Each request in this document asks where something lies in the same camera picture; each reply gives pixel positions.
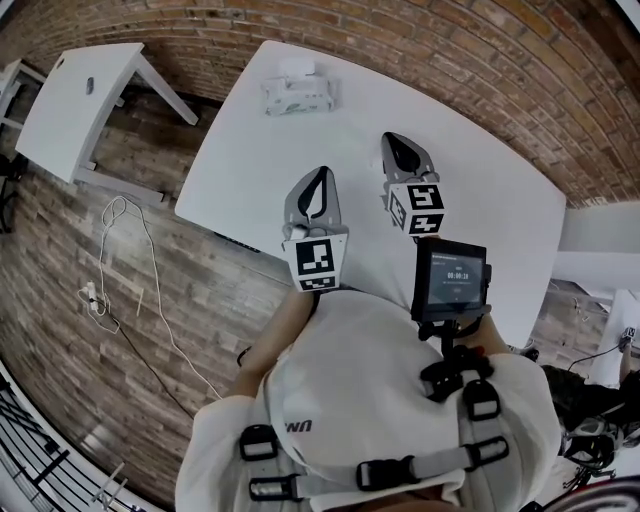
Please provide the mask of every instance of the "white wall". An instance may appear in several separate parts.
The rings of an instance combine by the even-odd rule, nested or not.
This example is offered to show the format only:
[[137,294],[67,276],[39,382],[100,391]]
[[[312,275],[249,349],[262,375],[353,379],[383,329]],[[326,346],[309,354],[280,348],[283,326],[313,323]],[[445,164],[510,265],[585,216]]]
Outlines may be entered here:
[[[629,291],[618,290],[613,298],[598,352],[606,352],[617,346],[620,335],[627,327],[640,327],[640,302]],[[594,359],[587,384],[617,387],[620,383],[621,361],[622,353],[619,350],[613,350]]]
[[606,299],[609,301],[613,301],[613,296],[616,293],[615,288],[588,286],[583,283],[576,283],[576,284],[592,297],[597,297],[599,299]]
[[567,211],[553,277],[640,290],[640,202]]
[[640,253],[640,202],[567,210],[558,249]]
[[640,254],[558,252],[552,276],[587,289],[640,290]]

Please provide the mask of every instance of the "power cable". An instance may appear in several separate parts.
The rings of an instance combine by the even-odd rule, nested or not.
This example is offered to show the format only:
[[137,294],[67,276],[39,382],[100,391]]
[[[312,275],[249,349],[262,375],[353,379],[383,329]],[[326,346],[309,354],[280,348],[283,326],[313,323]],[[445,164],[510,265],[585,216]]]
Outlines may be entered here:
[[97,302],[98,304],[100,304],[102,307],[105,308],[105,310],[107,311],[107,315],[109,315],[111,317],[111,320],[113,320],[117,325],[118,325],[118,331],[122,333],[122,335],[124,336],[124,338],[127,340],[127,342],[129,342],[129,345],[131,346],[131,348],[133,349],[133,351],[136,353],[136,355],[140,358],[140,360],[145,364],[145,366],[147,368],[149,368],[149,371],[151,371],[151,373],[153,373],[153,375],[155,375],[156,379],[158,380],[158,382],[160,383],[160,385],[162,386],[162,389],[164,389],[165,393],[167,393],[167,395],[169,395],[173,401],[178,405],[178,407],[180,407],[180,409],[182,409],[185,414],[187,416],[189,416],[189,418],[194,419],[193,415],[187,411],[187,409],[184,408],[184,406],[178,401],[178,399],[171,393],[171,391],[169,391],[169,388],[165,385],[165,383],[162,381],[162,379],[160,378],[160,376],[156,373],[156,371],[151,367],[151,365],[147,362],[147,360],[144,358],[144,356],[138,351],[138,349],[136,348],[136,346],[133,344],[133,342],[129,339],[129,336],[127,336],[127,333],[124,332],[124,329],[122,328],[122,324],[113,316],[113,314],[111,314],[110,311],[107,310],[107,307],[105,306],[105,304],[101,301],[99,301],[98,299],[89,299],[89,302]]
[[581,363],[582,361],[588,361],[589,359],[595,359],[596,357],[603,356],[605,354],[608,354],[609,352],[613,352],[614,350],[618,350],[618,345],[616,345],[612,349],[607,350],[606,352],[600,352],[599,354],[595,354],[593,356],[583,357],[582,359],[576,359],[573,363],[571,363],[571,366],[569,366],[569,369],[567,371],[571,371],[571,368],[573,368],[573,365],[576,363]]
[[[120,209],[116,209],[116,204],[118,204],[120,206]],[[127,210],[127,206],[131,205],[133,206],[137,212],[138,215],[131,213],[130,211]],[[111,218],[108,219],[108,215],[107,213],[110,212],[111,213]],[[111,316],[111,301],[109,299],[109,296],[107,295],[105,289],[104,289],[104,271],[102,268],[102,259],[104,256],[104,247],[105,247],[105,243],[107,240],[107,235],[109,233],[109,230],[114,226],[116,220],[121,217],[122,215],[124,215],[125,213],[128,213],[129,215],[133,215],[134,217],[140,219],[140,221],[142,222],[142,228],[144,229],[145,234],[147,235],[147,239],[149,240],[149,246],[151,248],[151,260],[153,262],[153,272],[156,278],[156,291],[158,293],[158,314],[160,315],[160,318],[162,319],[162,321],[164,322],[165,327],[167,328],[167,332],[169,333],[169,341],[171,342],[171,346],[184,358],[184,360],[189,364],[189,367],[191,368],[191,370],[193,371],[193,373],[195,373],[203,382],[205,382],[207,384],[207,386],[209,386],[209,388],[211,388],[211,390],[213,391],[214,395],[219,399],[222,400],[222,396],[220,395],[220,393],[218,393],[218,390],[214,387],[213,384],[211,384],[211,382],[209,382],[198,370],[196,370],[196,367],[193,365],[193,363],[191,362],[191,360],[189,359],[189,357],[187,356],[187,354],[184,353],[184,351],[178,347],[178,345],[176,344],[174,338],[173,338],[173,331],[171,330],[171,327],[169,326],[169,322],[167,322],[167,319],[164,316],[164,313],[162,311],[162,294],[160,293],[160,278],[158,277],[158,265],[156,264],[156,254],[155,254],[155,248],[153,245],[153,240],[151,239],[151,235],[149,234],[149,230],[147,229],[147,222],[144,219],[144,214],[142,213],[142,209],[135,204],[133,201],[130,201],[129,199],[127,199],[126,197],[123,196],[117,196],[115,198],[113,198],[109,204],[107,204],[107,206],[105,207],[105,209],[102,212],[102,225],[104,226],[104,229],[102,231],[102,241],[100,244],[100,258],[98,260],[98,268],[100,270],[100,295],[102,296],[102,301],[96,301],[98,302],[98,304],[101,304],[103,307],[102,311],[96,311],[96,314],[98,316],[104,316],[104,314],[108,314],[109,316]],[[82,296],[80,295],[81,292],[85,291],[85,289],[82,290],[78,290],[77,295],[78,297],[86,303],[86,301],[84,301],[84,299],[82,298]],[[104,329],[105,331],[111,333],[111,334],[117,334],[118,333],[118,329],[120,328],[118,321],[111,317],[112,320],[114,322],[116,322],[116,329],[115,330],[111,330],[108,329],[106,327],[104,327],[103,325],[100,324],[100,322],[98,322],[98,320],[96,319],[96,317],[94,315],[91,314],[91,310],[88,307],[87,304],[87,314],[93,319],[93,321],[101,328]]]

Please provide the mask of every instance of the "white shirt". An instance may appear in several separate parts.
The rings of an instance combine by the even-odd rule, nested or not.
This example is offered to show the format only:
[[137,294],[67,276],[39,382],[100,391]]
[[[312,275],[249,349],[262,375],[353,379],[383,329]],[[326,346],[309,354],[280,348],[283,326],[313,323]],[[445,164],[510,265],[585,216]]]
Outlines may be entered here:
[[[406,311],[353,291],[323,295],[317,311],[268,377],[278,409],[291,428],[288,441],[313,465],[351,466],[372,459],[428,455],[460,446],[456,400],[425,398],[420,372],[441,356],[420,342]],[[560,444],[560,427],[544,372],[512,355],[490,357],[489,381],[503,410],[501,421],[526,436],[521,450],[526,482],[523,504],[540,491]],[[176,487],[178,512],[246,512],[249,475],[237,442],[251,424],[254,399],[235,396],[204,407]],[[419,484],[377,493],[313,498],[314,512],[368,501],[402,490],[443,485],[443,500],[457,504],[465,478],[453,471]]]

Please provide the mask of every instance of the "small screen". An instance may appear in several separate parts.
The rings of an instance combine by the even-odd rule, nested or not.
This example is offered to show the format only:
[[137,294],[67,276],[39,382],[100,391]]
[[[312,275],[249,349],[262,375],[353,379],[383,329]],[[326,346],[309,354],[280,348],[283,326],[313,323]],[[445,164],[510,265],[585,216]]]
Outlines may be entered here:
[[480,302],[482,292],[481,258],[433,253],[429,279],[430,305]]

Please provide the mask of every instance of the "black buckle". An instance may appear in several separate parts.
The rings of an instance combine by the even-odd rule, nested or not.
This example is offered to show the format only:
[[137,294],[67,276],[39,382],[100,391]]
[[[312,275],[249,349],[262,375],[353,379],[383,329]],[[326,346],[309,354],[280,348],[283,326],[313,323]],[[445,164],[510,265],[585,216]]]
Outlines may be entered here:
[[509,455],[509,444],[502,436],[492,437],[480,443],[465,444],[463,446],[467,449],[473,464],[470,468],[466,469],[467,472],[474,471],[480,466],[490,464],[491,462],[504,459]]
[[417,484],[420,480],[413,476],[411,461],[413,455],[404,459],[370,460],[358,464],[356,482],[364,492],[382,491],[401,485]]
[[295,488],[294,473],[289,476],[275,478],[252,478],[249,481],[251,501],[302,501]]
[[469,382],[462,392],[462,400],[471,421],[491,420],[501,412],[498,392],[484,379]]
[[462,388],[464,382],[458,369],[449,361],[438,361],[420,372],[420,379],[431,384],[429,400],[444,402],[449,396]]
[[242,460],[273,459],[278,455],[278,437],[271,425],[251,425],[240,435]]

